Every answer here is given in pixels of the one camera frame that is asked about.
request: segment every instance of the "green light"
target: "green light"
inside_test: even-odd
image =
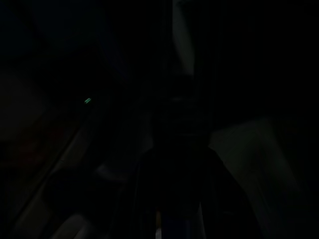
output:
[[[87,98],[84,102],[87,104],[91,101],[91,98]]]

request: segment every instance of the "small green led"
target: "small green led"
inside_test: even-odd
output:
[[[91,101],[91,98],[87,98],[84,102],[87,104]]]

